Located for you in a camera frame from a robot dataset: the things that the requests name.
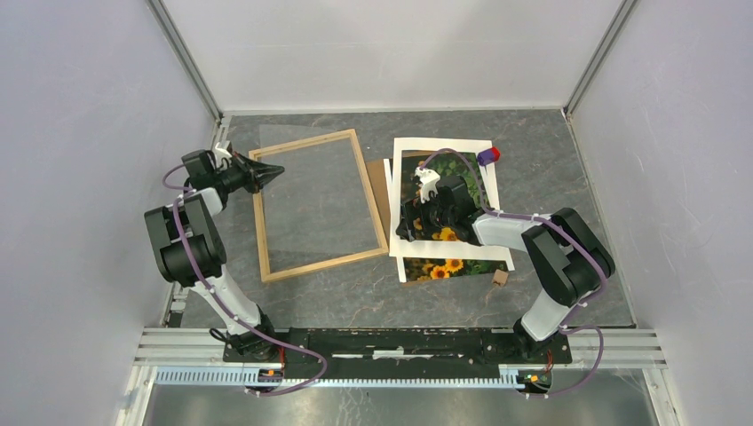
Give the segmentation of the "wooden picture frame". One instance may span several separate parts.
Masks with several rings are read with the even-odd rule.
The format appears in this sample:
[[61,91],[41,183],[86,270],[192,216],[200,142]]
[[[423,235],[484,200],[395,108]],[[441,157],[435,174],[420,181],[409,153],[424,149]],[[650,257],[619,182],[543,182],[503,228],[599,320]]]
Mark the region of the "wooden picture frame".
[[[364,158],[361,152],[361,147],[357,138],[357,134],[355,130],[353,129],[341,130],[341,131],[350,135],[353,140],[353,150],[356,154],[356,158],[361,169],[361,179],[363,181],[364,189],[367,193],[369,208],[371,210],[371,215],[374,221],[376,234],[379,239],[379,243],[380,243],[379,248],[371,249],[369,251],[361,252],[361,253],[357,253],[353,255],[341,256],[335,259],[321,261],[314,264],[298,266],[298,267],[294,267],[291,269],[282,270],[278,272],[273,271],[271,268],[271,263],[270,263],[269,255],[268,255],[267,237],[266,237],[266,229],[265,229],[265,217],[264,217],[264,209],[262,207],[262,199],[261,199],[261,192],[264,189],[263,188],[260,193],[255,194],[253,197],[255,227],[256,227],[257,240],[258,240],[260,276],[263,282],[270,283],[270,282],[279,281],[279,280],[286,280],[286,279],[298,277],[298,276],[305,275],[312,272],[319,272],[325,269],[337,267],[344,264],[360,262],[362,260],[382,256],[387,253],[388,251],[387,240],[385,238],[383,227],[379,219],[375,196],[371,188],[369,174],[367,172],[366,163],[364,161]],[[326,133],[320,136],[318,135],[318,136],[311,136],[309,138],[297,138],[295,140],[285,141],[278,144],[261,146],[258,149],[251,150],[249,152],[249,157],[252,160],[261,162],[260,158],[263,155],[275,154],[278,152],[285,152],[285,151],[295,149],[297,147],[312,146],[312,145],[316,145],[320,143],[321,141],[331,141],[335,139],[336,137],[335,133],[336,132],[331,132],[331,133]]]

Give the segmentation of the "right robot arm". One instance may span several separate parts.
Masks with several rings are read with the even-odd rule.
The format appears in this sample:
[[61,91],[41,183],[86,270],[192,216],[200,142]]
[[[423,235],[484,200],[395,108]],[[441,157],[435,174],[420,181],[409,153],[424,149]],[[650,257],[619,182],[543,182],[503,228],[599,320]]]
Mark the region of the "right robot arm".
[[528,255],[542,290],[503,345],[503,355],[525,362],[541,358],[564,332],[572,312],[616,271],[613,257],[576,210],[539,216],[504,213],[476,202],[459,176],[432,177],[421,184],[417,196],[400,204],[394,231],[404,241],[416,241],[420,230],[443,228],[476,247]]

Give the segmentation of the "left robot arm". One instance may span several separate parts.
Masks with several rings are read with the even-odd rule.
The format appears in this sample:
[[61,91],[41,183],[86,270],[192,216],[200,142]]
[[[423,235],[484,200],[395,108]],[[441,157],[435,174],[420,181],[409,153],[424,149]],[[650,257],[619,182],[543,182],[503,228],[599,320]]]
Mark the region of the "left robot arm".
[[196,150],[181,159],[186,181],[178,197],[145,213],[155,262],[163,278],[200,296],[226,329],[210,330],[229,355],[268,361],[280,352],[279,338],[263,310],[241,291],[226,267],[226,248],[214,222],[230,193],[259,193],[284,172],[232,150]]

